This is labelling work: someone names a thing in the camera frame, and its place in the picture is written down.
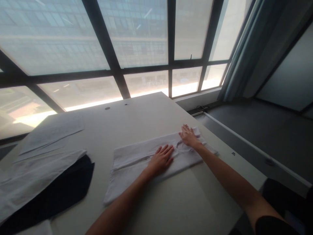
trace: window frame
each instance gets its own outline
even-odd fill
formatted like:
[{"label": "window frame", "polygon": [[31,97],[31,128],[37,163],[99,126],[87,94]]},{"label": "window frame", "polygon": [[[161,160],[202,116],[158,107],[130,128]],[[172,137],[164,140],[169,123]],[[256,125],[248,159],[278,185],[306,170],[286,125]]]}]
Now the window frame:
[{"label": "window frame", "polygon": [[[133,74],[133,73],[155,72],[155,71],[167,70],[169,73],[168,75],[169,93],[168,94],[171,99],[176,99],[176,98],[180,98],[183,96],[197,94],[200,92],[204,92],[204,91],[216,88],[216,87],[212,87],[206,90],[201,90],[206,68],[207,66],[210,66],[210,65],[227,64],[223,77],[221,79],[221,82],[219,86],[217,86],[217,87],[221,87],[225,79],[225,75],[227,73],[229,65],[232,61],[233,55],[235,53],[235,49],[238,46],[243,30],[247,24],[247,20],[255,4],[255,1],[256,0],[252,0],[251,2],[251,5],[248,9],[247,15],[241,26],[241,30],[237,37],[237,40],[232,50],[230,58],[228,60],[208,61],[224,0],[213,1],[208,29],[206,32],[206,38],[204,42],[202,57],[200,59],[187,59],[187,60],[175,60],[174,59],[176,0],[167,0],[168,64],[122,69],[119,65],[117,56],[115,54],[98,1],[97,0],[82,0],[85,10],[87,12],[87,15],[90,19],[91,25],[96,33],[97,39],[101,45],[101,48],[104,52],[106,60],[109,64],[110,70],[82,71],[82,72],[69,72],[69,73],[60,73],[60,74],[28,76],[11,59],[9,59],[9,57],[3,51],[0,50],[0,68],[3,71],[0,73],[0,88],[14,87],[14,86],[26,86],[30,88],[38,97],[40,97],[54,111],[56,111],[57,113],[62,113],[62,112],[65,112],[65,110],[60,105],[58,105],[49,95],[47,95],[38,86],[38,84],[113,76],[123,99],[128,99],[130,98],[130,93],[129,93],[124,75]],[[184,68],[192,68],[192,67],[202,67],[197,91],[193,93],[188,93],[182,96],[176,96],[173,98],[172,97],[172,71],[173,69],[184,69]]]}]

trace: gray curtain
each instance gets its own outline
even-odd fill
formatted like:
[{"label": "gray curtain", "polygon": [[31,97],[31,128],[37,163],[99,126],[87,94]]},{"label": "gray curtain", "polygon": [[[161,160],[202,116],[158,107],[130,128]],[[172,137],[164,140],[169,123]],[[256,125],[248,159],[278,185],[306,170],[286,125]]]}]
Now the gray curtain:
[{"label": "gray curtain", "polygon": [[241,95],[287,3],[286,0],[256,0],[232,58],[219,100],[232,101]]}]

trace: white fabric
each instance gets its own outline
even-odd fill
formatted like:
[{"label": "white fabric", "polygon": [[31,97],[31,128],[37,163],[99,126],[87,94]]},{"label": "white fabric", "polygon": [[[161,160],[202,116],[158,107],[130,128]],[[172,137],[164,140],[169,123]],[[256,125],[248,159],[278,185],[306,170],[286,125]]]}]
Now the white fabric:
[{"label": "white fabric", "polygon": [[76,113],[62,113],[48,116],[29,133],[20,154],[47,146],[83,129],[83,117]]},{"label": "white fabric", "polygon": [[69,136],[64,137],[64,138],[62,138],[62,139],[60,139],[60,140],[58,140],[52,144],[48,144],[48,145],[45,145],[43,147],[39,147],[37,149],[29,151],[27,153],[23,153],[22,155],[19,155],[14,160],[14,162],[19,162],[19,161],[22,161],[22,160],[25,160],[28,158],[32,158],[32,157],[35,157],[35,156],[38,156],[38,155],[41,155],[41,154],[44,154],[47,152],[51,152],[51,151],[56,150],[56,149],[63,148],[67,144],[68,139],[69,139]]},{"label": "white fabric", "polygon": [[[198,127],[193,130],[202,144],[213,154],[217,154],[217,151],[200,136]],[[171,177],[202,162],[202,158],[193,148],[183,144],[178,132],[115,149],[104,204],[108,205],[120,196],[147,167],[156,150],[166,144],[175,147],[172,153],[174,161],[166,172],[155,179],[156,181]]]},{"label": "white fabric", "polygon": [[14,163],[0,176],[0,223],[37,196],[86,152],[56,153]]},{"label": "white fabric", "polygon": [[16,235],[52,235],[50,220],[44,220],[40,224],[30,227]]}]

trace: hand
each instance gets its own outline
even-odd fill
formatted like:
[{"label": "hand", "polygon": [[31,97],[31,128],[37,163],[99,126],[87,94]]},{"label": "hand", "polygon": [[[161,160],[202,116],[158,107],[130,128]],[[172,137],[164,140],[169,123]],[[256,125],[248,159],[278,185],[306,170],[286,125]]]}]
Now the hand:
[{"label": "hand", "polygon": [[180,132],[179,135],[182,138],[183,143],[189,147],[194,148],[196,145],[201,144],[195,136],[193,129],[189,128],[188,125],[182,125],[182,132]]},{"label": "hand", "polygon": [[163,173],[174,160],[173,158],[170,158],[173,151],[173,145],[165,145],[164,148],[159,147],[151,158],[148,166],[145,168],[145,171],[152,177]]}]

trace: white table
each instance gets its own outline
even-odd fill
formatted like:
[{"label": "white table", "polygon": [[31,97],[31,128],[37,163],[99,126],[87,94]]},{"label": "white table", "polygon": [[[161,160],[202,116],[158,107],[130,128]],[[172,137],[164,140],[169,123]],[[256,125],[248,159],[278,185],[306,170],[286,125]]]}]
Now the white table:
[{"label": "white table", "polygon": [[[95,169],[86,198],[52,221],[54,234],[84,234],[103,212],[115,148],[180,131],[183,123],[198,126],[219,157],[257,190],[266,180],[261,172],[162,92],[73,112],[83,115],[85,129],[72,135],[64,148],[53,153],[86,148]],[[10,167],[23,143],[0,161],[2,170]],[[126,233],[226,235],[242,213],[207,165],[201,163],[150,187]]]}]

